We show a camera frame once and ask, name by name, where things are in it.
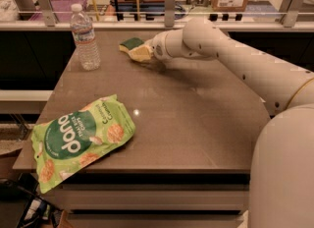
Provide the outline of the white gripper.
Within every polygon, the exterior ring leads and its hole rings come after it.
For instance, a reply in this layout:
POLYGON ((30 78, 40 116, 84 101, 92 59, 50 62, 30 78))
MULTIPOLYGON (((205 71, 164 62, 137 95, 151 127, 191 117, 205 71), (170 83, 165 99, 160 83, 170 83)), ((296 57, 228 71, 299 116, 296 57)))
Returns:
POLYGON ((153 53, 158 60, 170 60, 183 56, 182 43, 183 31, 181 29, 163 31, 155 35, 153 39, 145 40, 145 45, 132 49, 129 56, 133 61, 139 63, 150 61, 153 53))

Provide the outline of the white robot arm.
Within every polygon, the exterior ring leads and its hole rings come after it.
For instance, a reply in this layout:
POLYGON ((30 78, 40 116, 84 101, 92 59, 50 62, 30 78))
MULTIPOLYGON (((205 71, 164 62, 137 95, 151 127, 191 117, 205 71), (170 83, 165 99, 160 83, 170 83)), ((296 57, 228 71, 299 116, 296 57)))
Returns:
POLYGON ((137 62, 196 55, 217 58, 273 116, 253 152, 249 227, 314 228, 314 74, 235 41, 200 17, 130 51, 137 62))

